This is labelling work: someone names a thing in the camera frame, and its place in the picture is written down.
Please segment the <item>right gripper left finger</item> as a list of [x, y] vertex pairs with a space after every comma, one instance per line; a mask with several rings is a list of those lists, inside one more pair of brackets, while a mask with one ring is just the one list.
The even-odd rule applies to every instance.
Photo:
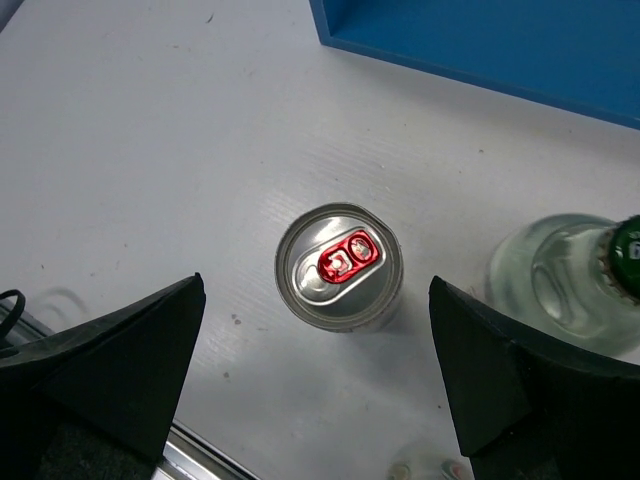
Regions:
[[205, 303], [195, 273], [76, 327], [3, 343], [2, 478], [152, 478]]

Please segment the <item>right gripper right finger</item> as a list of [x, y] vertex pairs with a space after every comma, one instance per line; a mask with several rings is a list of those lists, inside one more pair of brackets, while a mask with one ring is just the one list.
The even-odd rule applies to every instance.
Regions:
[[638, 478], [638, 366], [526, 326], [439, 277], [429, 312], [476, 478]]

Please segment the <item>clear glass bottle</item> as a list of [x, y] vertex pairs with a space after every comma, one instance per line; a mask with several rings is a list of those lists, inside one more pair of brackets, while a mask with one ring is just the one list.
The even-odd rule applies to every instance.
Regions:
[[489, 305], [574, 346], [619, 357], [639, 345], [639, 218], [558, 214], [506, 237], [486, 270]]

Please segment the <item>energy drink can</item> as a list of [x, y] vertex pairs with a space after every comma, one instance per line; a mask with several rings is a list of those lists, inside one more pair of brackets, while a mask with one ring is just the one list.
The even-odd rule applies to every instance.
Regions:
[[394, 317], [404, 276], [394, 232], [365, 208], [321, 205], [297, 218], [275, 253], [279, 294], [301, 321], [333, 333], [384, 328]]

